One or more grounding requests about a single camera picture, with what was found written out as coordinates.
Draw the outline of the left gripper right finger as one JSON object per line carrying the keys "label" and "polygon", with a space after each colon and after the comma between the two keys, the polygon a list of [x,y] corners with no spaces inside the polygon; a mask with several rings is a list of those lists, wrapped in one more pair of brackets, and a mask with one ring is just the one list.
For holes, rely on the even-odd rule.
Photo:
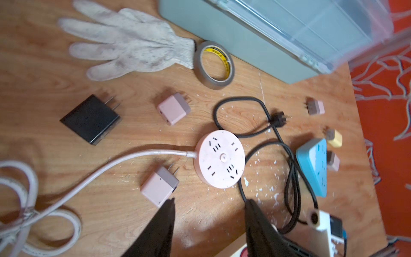
{"label": "left gripper right finger", "polygon": [[253,199],[245,201],[245,227],[249,257],[308,256],[308,251],[278,233]]}

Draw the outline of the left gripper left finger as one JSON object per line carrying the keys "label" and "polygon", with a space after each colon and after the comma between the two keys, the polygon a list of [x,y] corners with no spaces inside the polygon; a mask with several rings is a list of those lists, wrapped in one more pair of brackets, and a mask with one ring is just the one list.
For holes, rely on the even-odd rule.
{"label": "left gripper left finger", "polygon": [[176,208],[174,198],[159,208],[124,257],[169,257],[171,254]]}

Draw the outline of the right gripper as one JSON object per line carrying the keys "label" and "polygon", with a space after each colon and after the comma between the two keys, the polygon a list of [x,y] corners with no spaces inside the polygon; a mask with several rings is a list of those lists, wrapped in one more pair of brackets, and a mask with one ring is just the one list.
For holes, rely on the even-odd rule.
{"label": "right gripper", "polygon": [[319,209],[306,211],[306,225],[297,225],[285,238],[300,257],[341,257],[346,234],[342,220]]}

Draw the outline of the pink plug adapter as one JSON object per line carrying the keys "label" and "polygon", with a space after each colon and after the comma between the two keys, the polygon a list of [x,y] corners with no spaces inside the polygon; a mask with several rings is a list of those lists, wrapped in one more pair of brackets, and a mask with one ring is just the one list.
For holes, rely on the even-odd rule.
{"label": "pink plug adapter", "polygon": [[191,113],[191,108],[180,93],[175,93],[157,106],[157,111],[165,122],[172,126]]}
{"label": "pink plug adapter", "polygon": [[170,171],[173,165],[174,163],[168,168],[159,166],[140,188],[142,195],[157,208],[160,208],[169,199],[169,196],[172,195],[179,185],[179,179],[175,176],[178,169],[174,173]]}
{"label": "pink plug adapter", "polygon": [[307,106],[308,113],[311,116],[325,114],[325,108],[324,108],[323,101],[315,100],[315,99],[309,99],[306,102],[306,106]]}
{"label": "pink plug adapter", "polygon": [[332,151],[327,151],[326,153],[326,163],[327,169],[330,171],[338,172],[340,166],[339,157]]}

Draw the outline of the yellow plug adapter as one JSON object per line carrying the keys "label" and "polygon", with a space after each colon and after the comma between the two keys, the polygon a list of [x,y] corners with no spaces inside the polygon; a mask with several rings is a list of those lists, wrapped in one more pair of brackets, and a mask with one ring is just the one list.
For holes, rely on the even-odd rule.
{"label": "yellow plug adapter", "polygon": [[329,128],[326,131],[326,141],[334,148],[341,148],[342,147],[342,134],[338,132],[336,129]]}

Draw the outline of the pink round power socket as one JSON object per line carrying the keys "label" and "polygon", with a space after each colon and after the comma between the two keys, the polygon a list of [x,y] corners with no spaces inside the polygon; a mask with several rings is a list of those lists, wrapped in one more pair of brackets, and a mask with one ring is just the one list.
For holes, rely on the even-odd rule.
{"label": "pink round power socket", "polygon": [[233,133],[211,132],[199,140],[195,151],[194,169],[204,183],[226,189],[240,181],[245,169],[245,152]]}

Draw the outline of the black plug adapter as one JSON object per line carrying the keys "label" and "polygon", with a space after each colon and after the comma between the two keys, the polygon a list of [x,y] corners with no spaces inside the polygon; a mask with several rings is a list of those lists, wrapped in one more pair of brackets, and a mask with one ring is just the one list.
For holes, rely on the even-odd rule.
{"label": "black plug adapter", "polygon": [[91,95],[60,122],[89,144],[97,145],[121,120],[112,108]]}

